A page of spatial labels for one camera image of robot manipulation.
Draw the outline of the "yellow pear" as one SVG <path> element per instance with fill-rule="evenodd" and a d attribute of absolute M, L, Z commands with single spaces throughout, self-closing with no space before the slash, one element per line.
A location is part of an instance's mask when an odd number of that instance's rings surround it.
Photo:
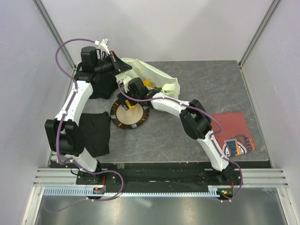
<path fill-rule="evenodd" d="M 144 84 L 146 87 L 152 88 L 152 84 L 151 84 L 151 82 L 148 81 L 148 80 L 144 80 L 144 81 L 143 81 L 143 84 Z"/>

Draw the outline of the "light green plastic bag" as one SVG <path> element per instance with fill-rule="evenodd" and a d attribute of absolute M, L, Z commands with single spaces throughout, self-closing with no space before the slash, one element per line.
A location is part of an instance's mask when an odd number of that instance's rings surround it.
<path fill-rule="evenodd" d="M 121 60 L 130 65 L 132 69 L 116 75 L 117 81 L 120 81 L 125 76 L 129 76 L 130 78 L 139 77 L 143 81 L 149 81 L 152 87 L 162 88 L 161 91 L 165 95 L 176 99 L 179 98 L 180 85 L 177 78 L 171 77 L 167 73 L 139 59 L 121 58 Z"/>

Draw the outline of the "yellow lemon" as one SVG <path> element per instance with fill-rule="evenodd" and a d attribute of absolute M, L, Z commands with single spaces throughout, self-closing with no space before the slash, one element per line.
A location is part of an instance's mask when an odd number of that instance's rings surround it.
<path fill-rule="evenodd" d="M 128 109 L 135 108 L 135 105 L 131 105 L 131 103 L 128 100 L 126 100 L 125 103 L 126 103 L 126 106 L 128 107 Z"/>

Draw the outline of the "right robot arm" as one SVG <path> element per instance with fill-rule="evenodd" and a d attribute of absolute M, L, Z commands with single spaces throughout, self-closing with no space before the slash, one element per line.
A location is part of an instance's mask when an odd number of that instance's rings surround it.
<path fill-rule="evenodd" d="M 214 119 L 199 101 L 180 101 L 169 97 L 158 89 L 147 87 L 140 78 L 129 78 L 128 81 L 121 79 L 118 81 L 118 88 L 120 90 L 118 99 L 126 110 L 140 103 L 145 107 L 180 118 L 185 133 L 196 140 L 209 157 L 216 182 L 223 185 L 231 180 L 233 164 L 222 152 L 215 138 L 211 125 Z"/>

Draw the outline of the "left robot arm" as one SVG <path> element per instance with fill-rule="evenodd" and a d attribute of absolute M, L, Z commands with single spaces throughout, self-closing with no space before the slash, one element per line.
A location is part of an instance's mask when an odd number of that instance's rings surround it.
<path fill-rule="evenodd" d="M 117 88 L 116 75 L 132 67 L 106 44 L 83 47 L 81 60 L 63 108 L 54 119 L 46 120 L 45 131 L 51 151 L 58 155 L 59 164 L 74 163 L 80 170 L 88 171 L 88 181 L 99 184 L 103 173 L 97 169 L 98 161 L 86 150 L 85 137 L 79 128 L 80 117 L 88 99 L 109 99 Z"/>

